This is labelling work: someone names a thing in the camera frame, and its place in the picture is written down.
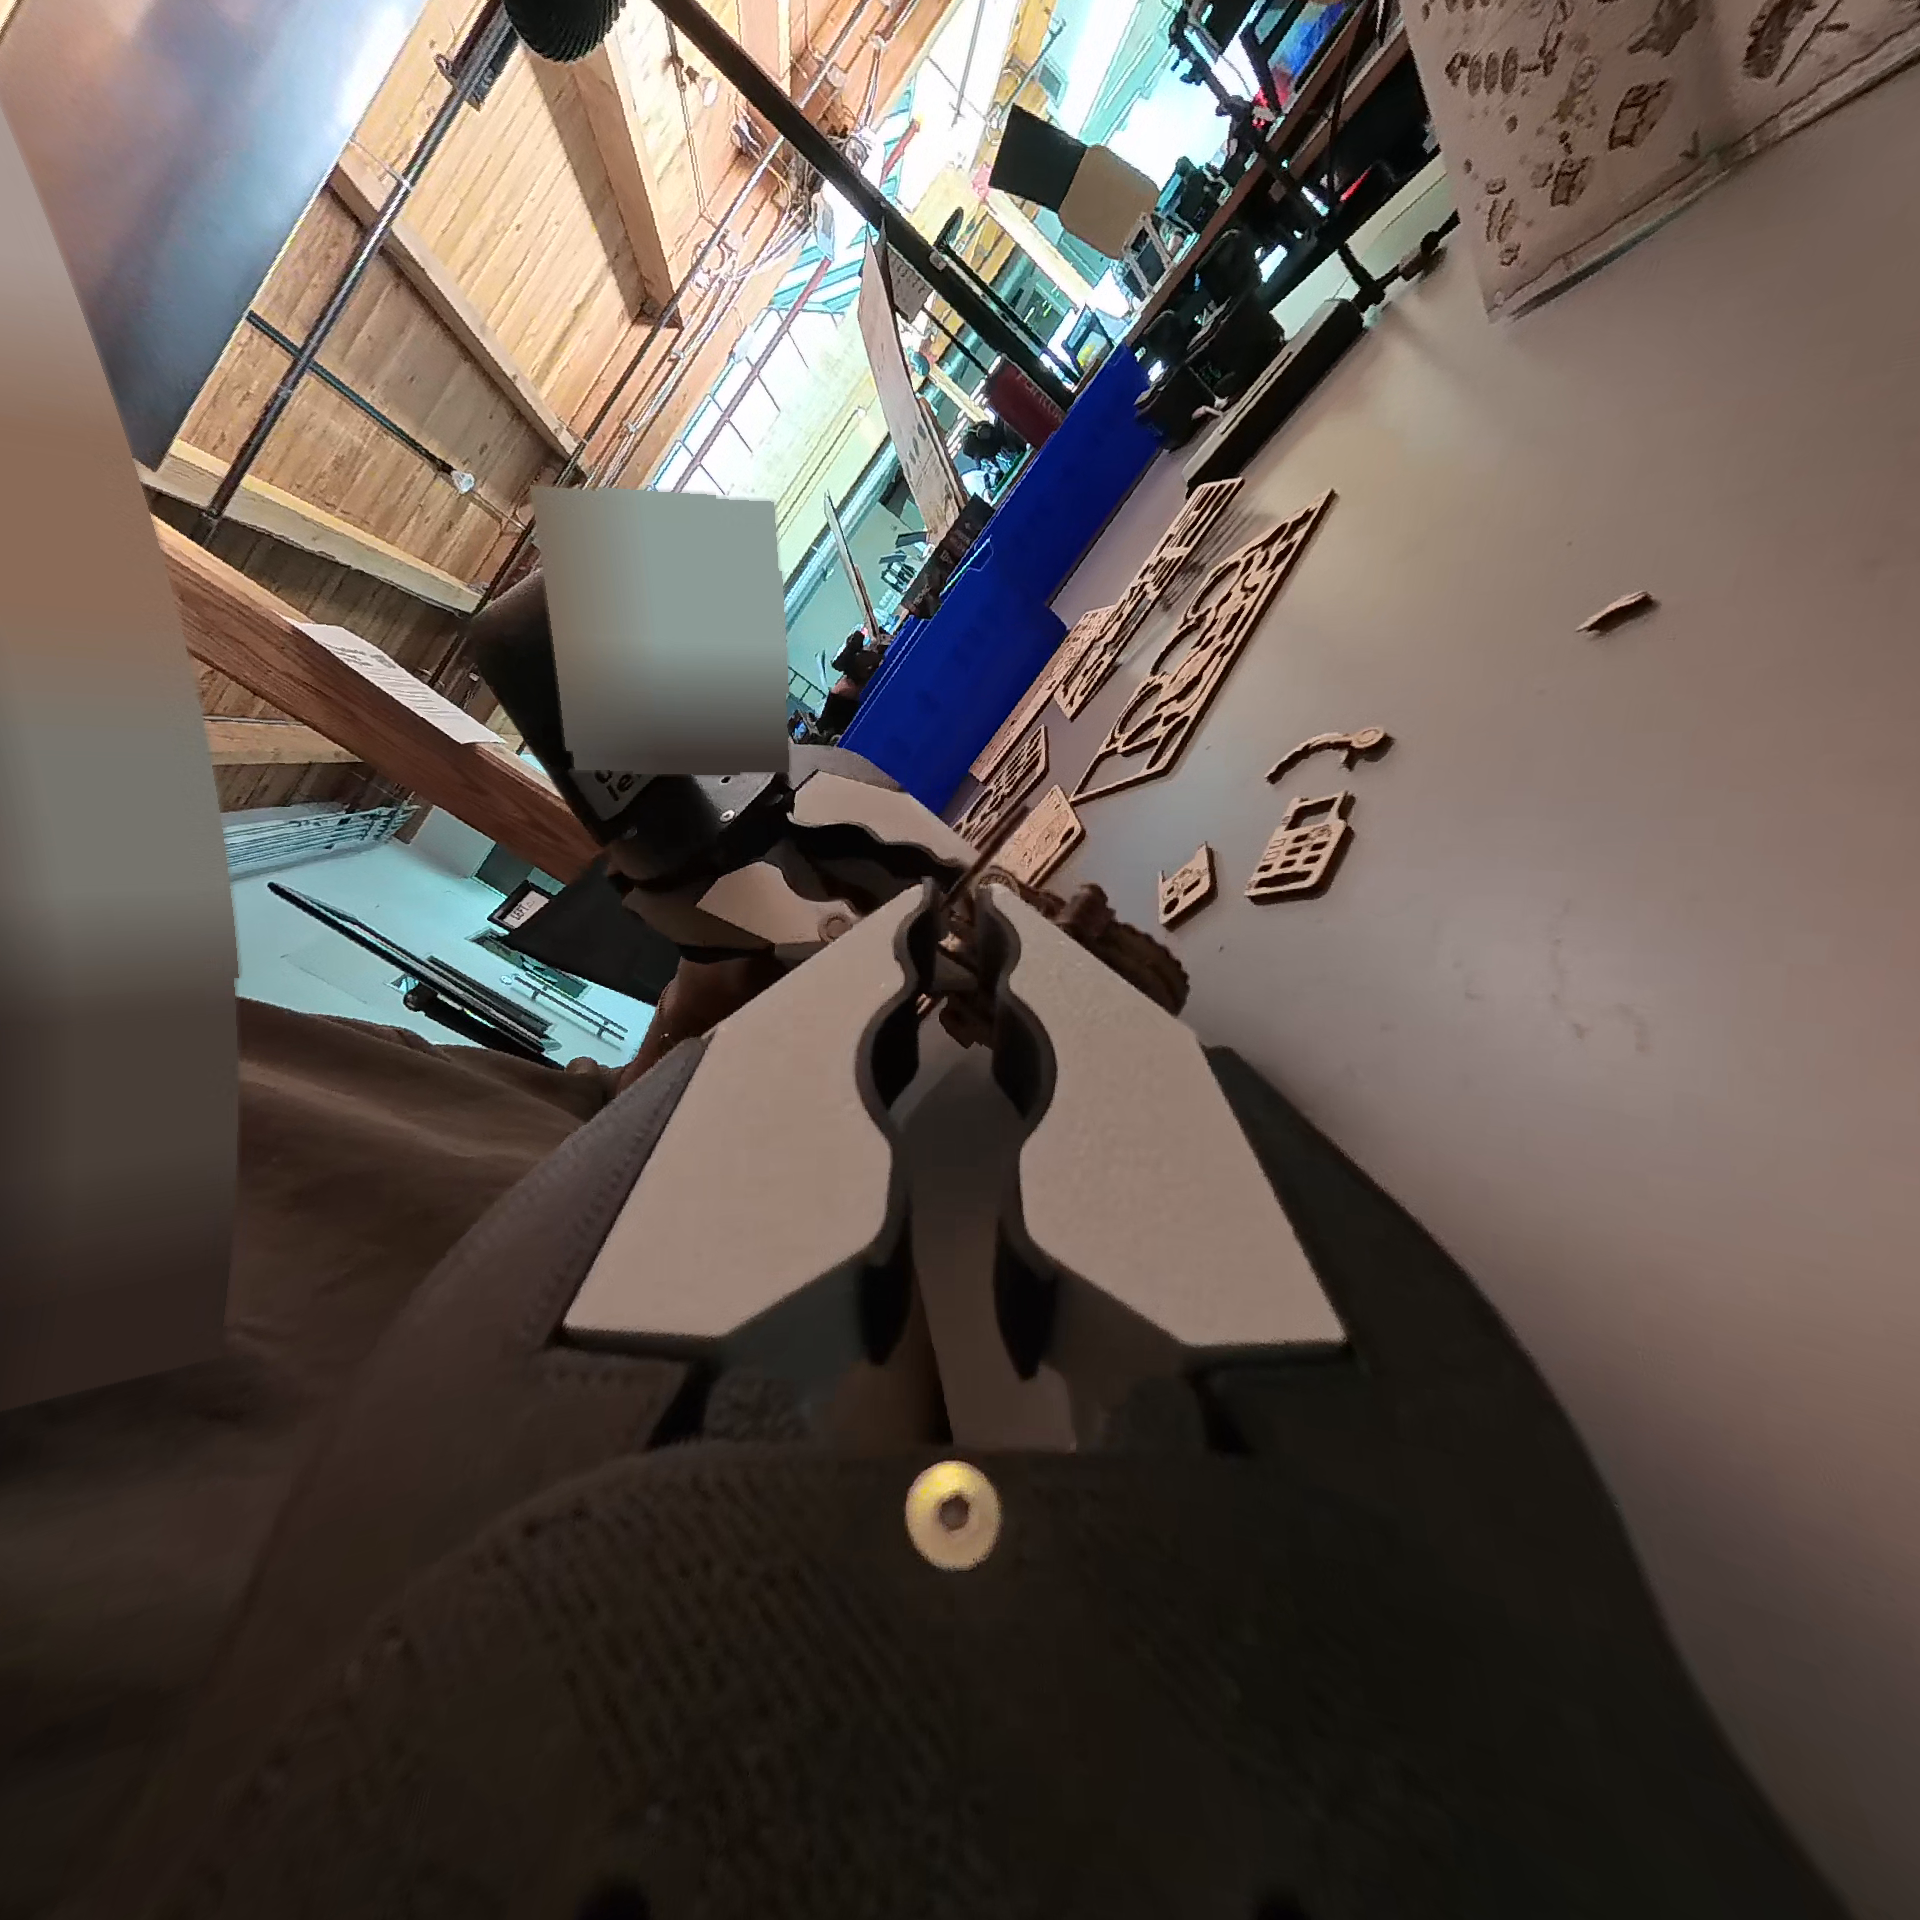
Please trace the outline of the thick wooden beam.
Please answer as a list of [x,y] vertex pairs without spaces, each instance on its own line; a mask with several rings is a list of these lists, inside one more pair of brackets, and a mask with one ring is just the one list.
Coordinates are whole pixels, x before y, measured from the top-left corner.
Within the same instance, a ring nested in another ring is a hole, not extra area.
[[153,532],[196,662],[555,880],[577,880],[599,857],[564,801],[505,747],[458,740],[178,528],[156,518]]

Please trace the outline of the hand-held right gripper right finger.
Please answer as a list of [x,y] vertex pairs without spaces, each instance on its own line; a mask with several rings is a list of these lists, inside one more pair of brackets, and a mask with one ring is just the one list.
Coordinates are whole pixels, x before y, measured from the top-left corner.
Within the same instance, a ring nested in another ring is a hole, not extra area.
[[987,1040],[916,1089],[916,1282],[951,1440],[1075,1452],[1161,1385],[1344,1361],[1200,1038],[1009,884]]

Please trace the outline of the wooden motorcycle model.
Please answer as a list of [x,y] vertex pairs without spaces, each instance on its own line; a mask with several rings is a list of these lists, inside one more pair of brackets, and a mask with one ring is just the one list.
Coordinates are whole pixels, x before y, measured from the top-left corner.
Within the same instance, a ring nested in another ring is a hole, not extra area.
[[936,956],[924,1012],[960,1048],[987,1045],[995,1038],[999,973],[1006,949],[985,920],[985,898],[1001,890],[1041,914],[1072,945],[1087,949],[1108,971],[1127,981],[1164,1012],[1179,1018],[1191,994],[1191,981],[1179,958],[1158,936],[1136,928],[1113,913],[1104,890],[1087,882],[1067,897],[1046,888],[1024,888],[996,877],[977,901],[977,924],[968,937],[942,937]]

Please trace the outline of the small printed wooden sheet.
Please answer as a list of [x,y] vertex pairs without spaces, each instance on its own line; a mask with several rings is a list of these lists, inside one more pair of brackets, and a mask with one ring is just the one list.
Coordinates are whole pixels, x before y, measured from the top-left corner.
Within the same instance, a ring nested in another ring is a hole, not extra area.
[[1026,809],[1023,820],[1009,830],[987,856],[983,873],[1016,880],[1024,888],[1042,888],[1047,875],[1075,853],[1087,840],[1075,808],[1064,786],[1049,786],[1041,801]]

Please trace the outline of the black and beige panel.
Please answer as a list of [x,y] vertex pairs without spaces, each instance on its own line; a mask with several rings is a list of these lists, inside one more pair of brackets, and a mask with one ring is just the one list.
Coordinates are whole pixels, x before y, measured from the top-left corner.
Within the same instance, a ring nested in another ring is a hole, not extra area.
[[1159,182],[1108,147],[1090,147],[1047,116],[1011,104],[990,189],[1052,210],[1064,232],[1120,258],[1159,204]]

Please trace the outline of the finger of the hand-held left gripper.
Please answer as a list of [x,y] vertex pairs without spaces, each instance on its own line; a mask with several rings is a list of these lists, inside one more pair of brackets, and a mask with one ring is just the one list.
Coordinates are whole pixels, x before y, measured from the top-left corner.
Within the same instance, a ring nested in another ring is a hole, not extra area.
[[759,945],[778,958],[810,958],[863,921],[863,910],[844,898],[800,894],[776,864],[747,864],[720,875],[697,907],[711,921],[727,924],[745,945]]
[[790,845],[814,890],[951,888],[977,864],[972,844],[920,801],[851,777],[793,788]]

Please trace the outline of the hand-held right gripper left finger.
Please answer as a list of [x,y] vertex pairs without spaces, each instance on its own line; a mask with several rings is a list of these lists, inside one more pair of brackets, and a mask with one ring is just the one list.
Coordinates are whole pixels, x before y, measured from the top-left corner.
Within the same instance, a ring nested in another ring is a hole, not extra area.
[[847,1452],[948,1438],[898,1106],[940,947],[924,882],[700,1045],[564,1313],[572,1347],[688,1366],[687,1438]]

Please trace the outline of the black monitor base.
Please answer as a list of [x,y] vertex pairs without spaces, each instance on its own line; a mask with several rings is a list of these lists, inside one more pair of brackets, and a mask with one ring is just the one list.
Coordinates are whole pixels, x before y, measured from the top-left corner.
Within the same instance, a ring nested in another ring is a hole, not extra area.
[[1328,299],[1313,312],[1279,358],[1199,438],[1184,468],[1184,492],[1244,475],[1281,428],[1305,405],[1318,385],[1358,344],[1364,309],[1358,299]]

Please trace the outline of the long slotted wooden sheet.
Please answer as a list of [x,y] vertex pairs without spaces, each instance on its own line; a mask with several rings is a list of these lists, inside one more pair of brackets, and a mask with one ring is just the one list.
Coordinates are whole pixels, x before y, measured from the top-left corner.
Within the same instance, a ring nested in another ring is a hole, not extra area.
[[1161,540],[1153,546],[1139,573],[1115,603],[1123,621],[1139,620],[1164,597],[1199,555],[1220,517],[1242,492],[1242,478],[1228,475],[1196,488]]

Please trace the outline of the engraved wooden sheet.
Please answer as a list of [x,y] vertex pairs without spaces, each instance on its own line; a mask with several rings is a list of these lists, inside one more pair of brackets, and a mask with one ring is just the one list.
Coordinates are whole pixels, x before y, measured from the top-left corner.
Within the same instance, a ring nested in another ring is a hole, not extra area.
[[1130,585],[1108,609],[1083,612],[1067,632],[1062,670],[1052,683],[1052,701],[1066,717],[1079,715],[1107,685],[1130,650],[1139,626],[1155,605],[1155,592]]

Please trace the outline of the person's left hand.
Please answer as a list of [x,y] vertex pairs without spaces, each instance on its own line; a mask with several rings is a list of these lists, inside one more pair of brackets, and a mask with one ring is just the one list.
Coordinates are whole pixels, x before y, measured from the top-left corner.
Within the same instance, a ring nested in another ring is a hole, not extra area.
[[639,1054],[616,1077],[616,1092],[635,1085],[678,1048],[711,1033],[776,985],[783,973],[783,962],[771,950],[736,954],[716,962],[682,961],[656,1003]]

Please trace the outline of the pale display board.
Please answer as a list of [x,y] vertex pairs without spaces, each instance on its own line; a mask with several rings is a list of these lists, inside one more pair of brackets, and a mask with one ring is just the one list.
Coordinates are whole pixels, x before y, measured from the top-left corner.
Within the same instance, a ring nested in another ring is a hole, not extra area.
[[905,361],[887,261],[884,243],[870,235],[860,264],[855,321],[881,416],[920,508],[928,545],[942,545],[963,518],[970,497]]

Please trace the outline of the large wooden sheet round cutouts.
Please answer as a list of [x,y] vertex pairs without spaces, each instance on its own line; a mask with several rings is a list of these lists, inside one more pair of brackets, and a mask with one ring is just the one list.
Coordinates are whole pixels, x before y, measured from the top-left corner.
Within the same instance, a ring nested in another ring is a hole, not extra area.
[[1212,566],[1072,788],[1075,809],[1178,765],[1334,500],[1322,494]]

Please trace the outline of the black round lamp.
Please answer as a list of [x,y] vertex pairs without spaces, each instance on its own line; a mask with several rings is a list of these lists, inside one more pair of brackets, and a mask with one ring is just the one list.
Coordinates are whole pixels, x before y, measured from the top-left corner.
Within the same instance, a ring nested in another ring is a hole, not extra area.
[[505,0],[500,3],[521,45],[552,65],[577,65],[614,34],[622,0]]

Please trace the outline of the small wooden sheet with cutouts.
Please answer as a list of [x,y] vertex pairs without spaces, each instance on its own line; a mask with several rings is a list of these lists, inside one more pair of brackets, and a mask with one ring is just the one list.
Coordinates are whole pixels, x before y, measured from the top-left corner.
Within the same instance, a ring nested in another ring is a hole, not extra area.
[[959,825],[960,834],[974,849],[992,844],[1047,771],[1049,732],[1035,725],[995,764]]

